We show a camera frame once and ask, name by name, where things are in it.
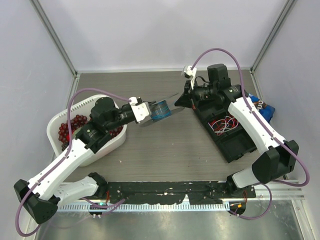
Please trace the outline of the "grey perforated cable spool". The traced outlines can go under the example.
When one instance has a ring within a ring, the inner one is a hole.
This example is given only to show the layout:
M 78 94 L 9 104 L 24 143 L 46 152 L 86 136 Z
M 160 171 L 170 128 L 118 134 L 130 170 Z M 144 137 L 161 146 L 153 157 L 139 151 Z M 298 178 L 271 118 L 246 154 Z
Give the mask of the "grey perforated cable spool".
M 184 107 L 175 106 L 175 102 L 179 98 L 178 95 L 179 93 L 175 92 L 170 95 L 160 97 L 159 99 L 148 101 L 151 102 L 151 115 L 140 123 L 139 126 L 142 128 L 149 127 L 182 112 L 185 109 Z

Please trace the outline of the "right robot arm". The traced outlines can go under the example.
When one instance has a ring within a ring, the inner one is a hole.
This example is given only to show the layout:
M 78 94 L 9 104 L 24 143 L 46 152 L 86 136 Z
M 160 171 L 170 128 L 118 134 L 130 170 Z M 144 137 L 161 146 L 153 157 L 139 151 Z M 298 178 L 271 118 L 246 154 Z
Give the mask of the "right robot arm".
M 293 171 L 299 146 L 277 133 L 260 114 L 243 84 L 233 85 L 227 67 L 207 67 L 208 81 L 196 82 L 197 69 L 186 66 L 187 79 L 175 106 L 189 108 L 205 127 L 227 162 L 258 150 L 260 156 L 249 167 L 229 175 L 226 193 L 233 198 L 244 188 L 267 184 Z

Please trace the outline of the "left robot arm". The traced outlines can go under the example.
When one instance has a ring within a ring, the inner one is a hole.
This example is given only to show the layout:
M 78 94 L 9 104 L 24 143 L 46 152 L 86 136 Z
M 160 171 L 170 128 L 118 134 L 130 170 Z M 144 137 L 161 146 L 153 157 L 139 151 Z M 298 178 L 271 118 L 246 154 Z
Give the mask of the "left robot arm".
M 122 107 L 117 107 L 108 96 L 98 98 L 90 110 L 89 121 L 71 136 L 68 147 L 38 175 L 14 184 L 19 208 L 24 208 L 41 225 L 63 205 L 84 197 L 102 199 L 108 183 L 96 172 L 77 182 L 62 182 L 112 141 L 111 131 L 131 122 L 140 123 L 150 115 L 149 102 L 141 98 L 131 97 Z

